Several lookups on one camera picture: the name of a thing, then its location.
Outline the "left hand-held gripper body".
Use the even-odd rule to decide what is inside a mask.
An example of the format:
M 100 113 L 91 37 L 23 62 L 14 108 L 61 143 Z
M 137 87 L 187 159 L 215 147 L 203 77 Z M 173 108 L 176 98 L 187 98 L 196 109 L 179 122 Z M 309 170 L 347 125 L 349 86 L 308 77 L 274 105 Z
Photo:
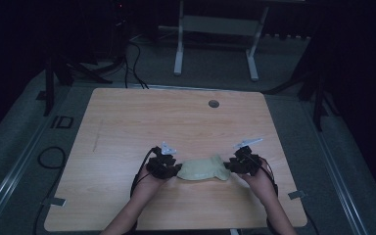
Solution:
M 161 146 L 152 148 L 147 156 L 146 164 L 147 170 L 158 179 L 169 179 L 172 172 L 177 172 L 173 168 L 177 164 L 174 154 L 176 150 L 168 146 L 166 142 L 163 142 Z

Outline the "person's right hand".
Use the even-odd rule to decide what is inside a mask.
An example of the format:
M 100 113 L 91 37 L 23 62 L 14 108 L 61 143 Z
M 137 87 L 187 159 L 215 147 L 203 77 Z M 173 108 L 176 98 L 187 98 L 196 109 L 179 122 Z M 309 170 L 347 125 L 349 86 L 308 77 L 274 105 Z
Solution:
M 249 185 L 252 192 L 263 204 L 269 199 L 277 197 L 277 195 L 273 186 L 272 175 L 268 171 L 267 161 L 262 159 L 261 162 L 262 165 L 255 176 L 240 174 L 240 178 Z

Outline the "grey tape strip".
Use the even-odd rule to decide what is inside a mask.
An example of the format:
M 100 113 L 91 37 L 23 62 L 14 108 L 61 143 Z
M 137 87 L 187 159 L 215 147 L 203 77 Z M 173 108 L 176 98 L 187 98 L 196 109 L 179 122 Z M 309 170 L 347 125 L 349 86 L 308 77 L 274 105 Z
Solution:
M 298 190 L 298 191 L 289 193 L 288 196 L 291 200 L 302 199 L 306 196 L 306 192 L 303 190 Z
M 43 206 L 57 206 L 57 207 L 63 207 L 66 204 L 66 199 L 61 198 L 45 198 L 41 204 Z

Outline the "white desk frame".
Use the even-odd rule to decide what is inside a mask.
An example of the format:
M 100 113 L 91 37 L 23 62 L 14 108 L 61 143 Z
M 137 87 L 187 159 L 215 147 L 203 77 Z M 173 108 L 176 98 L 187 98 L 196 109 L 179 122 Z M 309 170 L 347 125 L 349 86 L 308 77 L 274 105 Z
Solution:
M 266 17 L 268 15 L 269 8 L 263 8 L 259 20 L 227 19 L 186 15 L 184 13 L 184 1 L 185 0 L 179 0 L 177 48 L 173 73 L 175 75 L 182 74 L 184 57 L 183 36 L 185 31 L 251 36 L 253 38 L 253 43 L 251 47 L 245 51 L 245 55 L 251 81 L 258 81 L 259 74 L 255 62 L 255 53 L 258 48 L 259 40 L 261 38 L 261 33 L 265 24 Z

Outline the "person's left hand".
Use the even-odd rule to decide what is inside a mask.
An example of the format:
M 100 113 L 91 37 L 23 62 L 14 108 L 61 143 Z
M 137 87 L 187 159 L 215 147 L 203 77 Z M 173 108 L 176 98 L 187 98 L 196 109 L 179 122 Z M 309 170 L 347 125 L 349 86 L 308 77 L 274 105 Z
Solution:
M 154 198 L 165 183 L 166 179 L 154 177 L 146 167 L 143 167 L 139 173 L 131 199 L 141 204 L 147 204 Z

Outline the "black metal stand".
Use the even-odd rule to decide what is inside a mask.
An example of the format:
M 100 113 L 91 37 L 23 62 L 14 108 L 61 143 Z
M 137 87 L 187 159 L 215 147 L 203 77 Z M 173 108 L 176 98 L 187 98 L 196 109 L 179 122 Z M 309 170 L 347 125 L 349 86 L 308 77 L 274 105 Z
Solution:
M 73 80 L 70 69 L 83 73 L 93 79 L 96 83 L 111 84 L 101 76 L 102 73 L 112 71 L 121 64 L 121 60 L 114 60 L 111 64 L 91 70 L 82 63 L 73 60 L 63 53 L 50 54 L 45 60 L 45 90 L 40 92 L 38 97 L 45 101 L 44 116 L 48 117 L 55 106 L 55 83 L 56 76 L 62 84 L 72 85 Z
M 332 113 L 338 114 L 337 110 L 331 105 L 325 96 L 326 75 L 322 69 L 308 70 L 303 72 L 294 71 L 292 77 L 286 82 L 275 86 L 274 88 L 262 91 L 265 95 L 275 95 L 300 83 L 302 87 L 298 92 L 300 101 L 308 101 L 314 98 L 312 122 L 317 131 L 322 131 L 321 117 L 326 115 L 323 104 L 326 103 Z

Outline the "metal floor rail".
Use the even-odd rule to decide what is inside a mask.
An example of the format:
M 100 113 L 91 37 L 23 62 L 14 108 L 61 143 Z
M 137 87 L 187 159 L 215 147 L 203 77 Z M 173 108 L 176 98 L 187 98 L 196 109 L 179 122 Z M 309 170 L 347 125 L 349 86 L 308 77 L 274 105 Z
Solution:
M 323 132 L 319 131 L 316 125 L 313 123 L 310 113 L 310 106 L 301 104 L 301 107 L 304 110 L 306 119 L 309 122 L 312 131 L 315 134 L 315 139 L 320 146 L 326 170 L 334 186 L 341 207 L 343 208 L 348 224 L 352 230 L 352 234 L 369 235 L 358 212 L 356 203 L 353 200 L 353 195 L 350 192 L 348 185 L 343 178 L 343 175 L 339 171 L 338 165 L 335 162 L 334 155 L 332 154 L 331 149 L 326 142 L 325 136 Z
M 14 165 L 11 167 L 2 183 L 0 184 L 0 214 L 5 208 L 9 198 L 12 196 L 22 176 L 24 175 L 26 167 L 31 160 L 32 152 L 36 148 L 37 143 L 41 139 L 41 136 L 48 128 L 48 126 L 49 124 L 47 122 L 43 122 L 37 127 L 33 135 L 23 146 L 23 150 L 19 154 Z

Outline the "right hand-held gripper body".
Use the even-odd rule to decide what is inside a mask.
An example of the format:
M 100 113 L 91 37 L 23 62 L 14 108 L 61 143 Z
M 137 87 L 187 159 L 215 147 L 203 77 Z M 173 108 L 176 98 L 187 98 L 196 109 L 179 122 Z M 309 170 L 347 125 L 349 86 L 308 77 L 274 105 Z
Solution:
M 259 155 L 253 154 L 250 146 L 261 141 L 261 138 L 247 139 L 235 144 L 234 158 L 230 158 L 232 161 L 236 161 L 234 166 L 239 167 L 239 173 L 249 174 L 255 176 L 261 167 L 261 160 Z

